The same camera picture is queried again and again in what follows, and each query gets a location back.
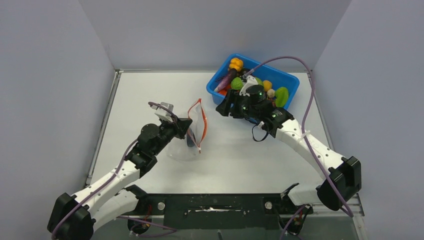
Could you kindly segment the dark purple toy eggplant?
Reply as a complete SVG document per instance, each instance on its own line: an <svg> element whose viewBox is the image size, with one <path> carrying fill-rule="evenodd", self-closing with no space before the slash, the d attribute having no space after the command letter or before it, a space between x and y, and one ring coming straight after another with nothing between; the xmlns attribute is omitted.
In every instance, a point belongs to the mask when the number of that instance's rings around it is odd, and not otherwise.
<svg viewBox="0 0 424 240"><path fill-rule="evenodd" d="M193 148L196 146L196 138L191 128L189 128L186 132L186 145L189 148Z"/></svg>

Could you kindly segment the clear zip bag orange zipper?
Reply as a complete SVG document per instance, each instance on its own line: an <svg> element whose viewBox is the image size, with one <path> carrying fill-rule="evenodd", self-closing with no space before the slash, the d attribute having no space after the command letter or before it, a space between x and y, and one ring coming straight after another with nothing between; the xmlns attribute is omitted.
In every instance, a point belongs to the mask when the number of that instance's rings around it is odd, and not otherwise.
<svg viewBox="0 0 424 240"><path fill-rule="evenodd" d="M202 99L198 98L182 116L192 120L192 123L185 132L184 139L172 140L166 153L172 160L189 162L202 153L202 142L208 131L208 118Z"/></svg>

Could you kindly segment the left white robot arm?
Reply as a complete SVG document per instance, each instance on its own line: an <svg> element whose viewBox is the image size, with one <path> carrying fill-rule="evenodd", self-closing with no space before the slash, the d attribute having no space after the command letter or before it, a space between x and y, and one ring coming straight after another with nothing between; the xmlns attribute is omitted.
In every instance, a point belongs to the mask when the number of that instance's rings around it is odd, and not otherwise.
<svg viewBox="0 0 424 240"><path fill-rule="evenodd" d="M102 178L54 204L47 229L53 240L89 240L94 232L120 215L135 210L147 193L133 182L158 162L157 155L172 139L184 139L190 118L146 124L125 150L119 164Z"/></svg>

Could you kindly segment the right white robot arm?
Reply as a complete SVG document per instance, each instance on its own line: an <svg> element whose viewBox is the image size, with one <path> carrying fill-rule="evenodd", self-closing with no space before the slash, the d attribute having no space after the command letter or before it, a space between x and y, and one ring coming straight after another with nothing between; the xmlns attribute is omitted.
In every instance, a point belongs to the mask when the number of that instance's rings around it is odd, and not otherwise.
<svg viewBox="0 0 424 240"><path fill-rule="evenodd" d="M304 130L291 113L266 99L263 86L252 85L245 93L232 89L215 110L224 117L257 121L268 135L292 148L321 175L322 183L294 183L282 193L281 207L286 213L308 204L338 211L362 188L361 162L331 150Z"/></svg>

